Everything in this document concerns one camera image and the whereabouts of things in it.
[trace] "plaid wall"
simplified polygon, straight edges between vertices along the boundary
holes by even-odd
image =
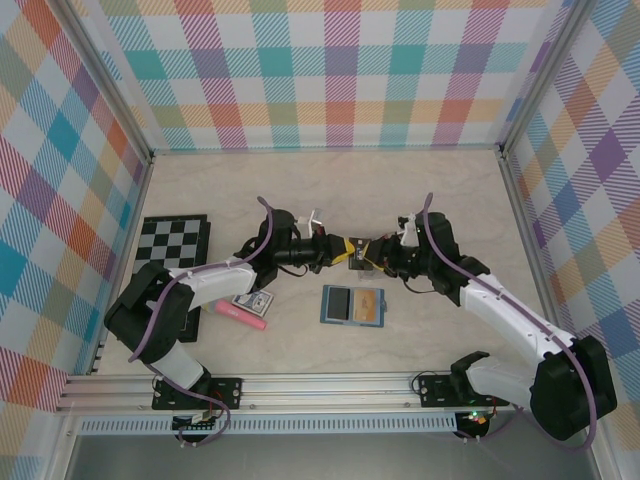
[[[74,0],[173,150],[493,144],[570,3]]]
[[[639,25],[640,1],[598,3],[512,158],[563,326],[606,345],[628,478],[640,478]]]
[[[3,480],[43,463],[50,412],[90,353],[142,171],[45,1],[0,0]]]
[[[524,102],[525,98],[531,92],[533,88],[533,84],[538,78],[538,73],[540,72],[540,68],[544,65],[544,62],[547,59],[547,56],[551,52],[551,46],[553,42],[555,42],[556,38],[558,38],[558,34],[560,33],[562,27],[564,26],[565,21],[567,20],[569,13],[571,12],[571,8],[575,4],[576,0],[563,0],[562,6],[556,15],[556,18],[547,33],[547,36],[542,42],[542,46],[536,55],[535,60],[531,64],[529,71],[527,72],[527,76],[524,80],[524,83],[520,87],[520,91],[518,92],[518,96],[516,97],[515,102],[511,106],[511,110],[509,110],[509,114],[507,115],[507,120],[504,122],[502,126],[502,130],[500,131],[500,135],[498,136],[497,144],[502,144],[507,138],[507,134],[513,125],[513,121],[520,111],[520,107],[522,106],[522,102]]]

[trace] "yellow object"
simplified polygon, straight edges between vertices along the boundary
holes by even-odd
[[[331,265],[337,265],[340,262],[344,262],[347,258],[349,258],[351,255],[353,255],[356,252],[356,247],[353,246],[353,244],[349,241],[349,239],[343,238],[343,240],[344,240],[344,249],[346,250],[346,252],[334,258],[333,261],[331,262]]]
[[[371,260],[369,260],[367,258],[367,250],[369,249],[369,244],[367,243],[367,246],[364,247],[364,250],[362,252],[362,258],[364,258],[367,262],[369,262],[371,265],[373,265],[374,268],[380,270],[381,272],[384,272],[384,267],[381,267],[379,265],[376,265],[375,263],[373,263]]]

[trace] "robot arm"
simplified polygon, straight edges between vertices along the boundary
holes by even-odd
[[[613,411],[617,400],[600,342],[591,336],[578,340],[538,316],[509,294],[480,261],[460,254],[442,213],[426,216],[432,240],[447,263],[466,270],[477,281],[470,281],[436,254],[427,238],[423,215],[399,218],[400,232],[372,241],[365,259],[405,282],[427,276],[434,290],[495,328],[528,364],[502,363],[485,352],[470,354],[451,366],[458,398],[465,401],[475,394],[502,398],[531,410],[547,433],[566,440],[590,423],[587,394],[573,363],[577,361],[591,387],[597,417]],[[575,359],[558,343],[568,346]]]
[[[241,261],[248,259],[267,239],[268,218],[260,225],[258,236],[248,240],[226,261],[233,267],[191,273],[188,269],[165,269],[155,263],[144,265],[105,315],[107,329],[129,350],[136,351],[147,330],[153,302],[172,279],[187,272],[169,290],[138,358],[179,387],[208,395],[210,374],[177,341],[181,324],[176,319],[185,318],[190,310],[203,304],[264,288],[276,278],[281,266],[306,265],[319,273],[323,267],[335,265],[354,252],[347,240],[327,234],[317,220],[309,222],[310,229],[313,227],[311,238],[302,239],[291,213],[272,210],[271,215],[272,234],[265,248],[248,263]]]
[[[268,236],[267,220],[260,225],[258,235],[227,262],[235,266],[188,273],[169,291],[155,328],[139,355],[143,363],[182,389],[210,395],[211,376],[177,342],[180,322],[176,319],[184,318],[189,310],[202,304],[264,288],[276,278],[281,266],[306,265],[319,273],[323,267],[335,265],[354,253],[347,240],[327,234],[319,222],[310,221],[313,234],[302,239],[289,212],[273,210],[272,220],[272,235],[257,255],[257,246]],[[477,259],[460,254],[446,217],[442,213],[429,213],[428,222],[433,240],[448,263],[470,272],[480,282],[470,281],[434,252],[422,215],[399,218],[401,231],[370,241],[364,258],[387,275],[405,282],[419,275],[427,276],[438,293],[500,332],[528,364],[525,367],[505,364],[485,352],[464,357],[451,366],[451,383],[460,401],[467,402],[475,394],[502,398],[530,409],[553,437],[567,439],[589,425],[586,391],[572,363],[577,360],[588,377],[598,418],[613,411],[617,400],[602,345],[590,336],[577,340],[521,302],[515,301],[514,306],[512,301],[506,301],[508,292],[490,270]],[[250,260],[236,263],[245,258]],[[183,272],[152,263],[145,265],[107,312],[106,327],[131,351],[138,349],[152,313],[149,303],[158,300],[172,278]],[[540,322],[547,333],[527,317]],[[569,346],[575,359],[568,358],[551,335]]]

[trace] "black and white checkerboard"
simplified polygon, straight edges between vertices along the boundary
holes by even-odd
[[[189,268],[207,262],[211,223],[206,215],[146,217],[133,263],[136,274],[148,262],[165,268]],[[178,339],[195,342],[198,338],[200,309],[189,312]]]

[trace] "beige table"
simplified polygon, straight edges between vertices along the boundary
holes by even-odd
[[[398,215],[420,211],[429,191],[435,194],[433,209],[450,219],[461,252],[488,265],[507,288],[540,312],[492,151],[159,157],[143,216],[206,213],[212,225],[209,260],[216,261],[257,234],[265,217],[257,195],[296,217],[321,208],[329,233],[377,237],[395,230]],[[384,288],[389,307],[384,328],[321,324],[325,284]],[[426,279],[411,285],[430,288]],[[281,273],[267,290],[275,300],[265,331],[202,312],[199,340],[187,346],[191,354],[217,373],[442,370],[475,350],[521,361],[499,332],[446,298],[412,294],[397,279],[360,282],[346,263],[301,279]],[[127,363],[129,355],[110,336],[99,373],[147,373],[139,362]]]

